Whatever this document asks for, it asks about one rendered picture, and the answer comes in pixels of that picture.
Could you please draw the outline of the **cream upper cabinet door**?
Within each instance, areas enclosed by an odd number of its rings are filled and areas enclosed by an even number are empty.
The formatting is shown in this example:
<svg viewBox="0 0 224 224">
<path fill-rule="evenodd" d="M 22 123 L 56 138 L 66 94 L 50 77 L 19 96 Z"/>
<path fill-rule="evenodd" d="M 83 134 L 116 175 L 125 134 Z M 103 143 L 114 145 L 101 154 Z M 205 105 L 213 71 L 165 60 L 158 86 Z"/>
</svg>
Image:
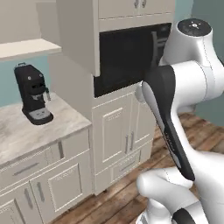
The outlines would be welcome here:
<svg viewBox="0 0 224 224">
<path fill-rule="evenodd" d="M 140 11 L 143 15 L 170 13 L 175 11 L 175 0 L 147 0 L 145 8 L 141 6 Z"/>
<path fill-rule="evenodd" d="M 137 13 L 135 0 L 98 0 L 99 18 L 119 18 L 133 16 Z"/>
</svg>

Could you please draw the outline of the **narrow cream drawer front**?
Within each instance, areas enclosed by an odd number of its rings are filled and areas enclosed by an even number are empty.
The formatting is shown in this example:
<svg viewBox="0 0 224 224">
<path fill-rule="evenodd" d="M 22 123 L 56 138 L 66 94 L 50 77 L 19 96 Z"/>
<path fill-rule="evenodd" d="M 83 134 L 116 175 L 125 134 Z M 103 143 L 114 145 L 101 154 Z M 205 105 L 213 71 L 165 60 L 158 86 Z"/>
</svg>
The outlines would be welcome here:
<svg viewBox="0 0 224 224">
<path fill-rule="evenodd" d="M 63 158 L 72 158 L 79 155 L 83 151 L 89 148 L 88 144 L 88 131 L 83 130 L 81 132 L 75 133 L 63 140 L 61 140 L 63 146 L 64 157 Z"/>
</svg>

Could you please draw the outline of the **cream base cabinet door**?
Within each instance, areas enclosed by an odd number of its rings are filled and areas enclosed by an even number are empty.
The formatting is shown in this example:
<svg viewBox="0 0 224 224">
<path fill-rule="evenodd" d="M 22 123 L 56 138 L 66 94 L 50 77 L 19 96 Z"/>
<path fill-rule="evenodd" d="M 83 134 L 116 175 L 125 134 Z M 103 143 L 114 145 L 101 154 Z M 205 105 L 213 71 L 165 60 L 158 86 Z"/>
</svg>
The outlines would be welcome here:
<svg viewBox="0 0 224 224">
<path fill-rule="evenodd" d="M 25 188 L 29 191 L 33 209 L 28 206 Z M 28 182 L 0 193 L 0 224 L 43 224 Z"/>
<path fill-rule="evenodd" d="M 41 183 L 45 202 L 39 197 Z M 51 222 L 92 192 L 89 150 L 54 166 L 30 181 L 42 220 Z"/>
</svg>

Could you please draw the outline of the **cream tall cabinet drawer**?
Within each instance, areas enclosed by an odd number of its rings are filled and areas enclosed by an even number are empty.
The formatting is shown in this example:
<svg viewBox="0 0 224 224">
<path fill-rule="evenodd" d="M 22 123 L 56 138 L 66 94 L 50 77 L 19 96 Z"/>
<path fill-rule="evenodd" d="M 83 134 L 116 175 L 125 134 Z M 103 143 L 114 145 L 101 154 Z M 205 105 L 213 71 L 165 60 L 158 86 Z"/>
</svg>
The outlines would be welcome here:
<svg viewBox="0 0 224 224">
<path fill-rule="evenodd" d="M 151 146 L 152 141 L 144 143 L 130 155 L 120 159 L 118 162 L 96 174 L 94 194 L 98 195 L 102 191 L 106 190 L 116 181 L 148 160 L 151 157 Z"/>
</svg>

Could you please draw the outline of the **black coffee machine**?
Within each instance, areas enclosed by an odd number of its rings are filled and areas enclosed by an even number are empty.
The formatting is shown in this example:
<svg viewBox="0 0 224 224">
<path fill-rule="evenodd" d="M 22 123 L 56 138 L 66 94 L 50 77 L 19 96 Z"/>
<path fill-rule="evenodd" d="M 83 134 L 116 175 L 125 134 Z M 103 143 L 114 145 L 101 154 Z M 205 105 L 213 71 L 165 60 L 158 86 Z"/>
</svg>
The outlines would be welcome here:
<svg viewBox="0 0 224 224">
<path fill-rule="evenodd" d="M 34 125 L 43 125 L 53 120 L 47 109 L 44 94 L 51 100 L 44 75 L 33 65 L 20 63 L 14 68 L 23 107 L 22 112 Z"/>
</svg>

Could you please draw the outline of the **cream counter drawer front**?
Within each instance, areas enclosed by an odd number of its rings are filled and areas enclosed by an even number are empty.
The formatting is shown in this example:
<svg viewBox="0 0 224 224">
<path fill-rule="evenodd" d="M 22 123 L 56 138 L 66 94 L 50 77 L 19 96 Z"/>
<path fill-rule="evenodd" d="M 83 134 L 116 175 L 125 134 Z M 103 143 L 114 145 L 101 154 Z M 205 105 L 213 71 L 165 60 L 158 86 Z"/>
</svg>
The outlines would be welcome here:
<svg viewBox="0 0 224 224">
<path fill-rule="evenodd" d="M 41 152 L 3 168 L 0 171 L 0 190 L 60 160 L 60 156 L 59 145 L 54 144 Z"/>
</svg>

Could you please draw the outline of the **cream tall cabinet door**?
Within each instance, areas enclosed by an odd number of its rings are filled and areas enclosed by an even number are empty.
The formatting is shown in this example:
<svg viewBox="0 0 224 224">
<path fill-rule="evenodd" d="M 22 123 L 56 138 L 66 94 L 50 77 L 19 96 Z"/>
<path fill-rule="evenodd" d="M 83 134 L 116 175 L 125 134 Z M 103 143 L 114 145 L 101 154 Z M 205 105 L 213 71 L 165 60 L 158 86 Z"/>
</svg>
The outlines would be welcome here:
<svg viewBox="0 0 224 224">
<path fill-rule="evenodd" d="M 125 156 L 125 137 L 130 132 L 132 94 L 93 109 L 94 161 L 97 173 Z"/>
<path fill-rule="evenodd" d="M 135 131 L 134 148 L 142 146 L 154 136 L 156 121 L 146 102 L 139 102 L 135 95 L 132 98 L 131 131 Z"/>
</svg>

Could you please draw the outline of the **black built-in oven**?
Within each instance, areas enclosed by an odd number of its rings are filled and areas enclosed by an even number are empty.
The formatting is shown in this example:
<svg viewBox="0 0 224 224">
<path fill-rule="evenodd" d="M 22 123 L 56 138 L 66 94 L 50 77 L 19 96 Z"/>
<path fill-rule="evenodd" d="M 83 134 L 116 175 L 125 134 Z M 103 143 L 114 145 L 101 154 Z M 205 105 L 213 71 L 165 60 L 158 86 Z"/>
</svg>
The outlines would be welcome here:
<svg viewBox="0 0 224 224">
<path fill-rule="evenodd" d="M 100 75 L 94 77 L 94 97 L 138 83 L 151 70 L 152 32 L 157 32 L 157 65 L 172 24 L 154 24 L 100 33 Z"/>
</svg>

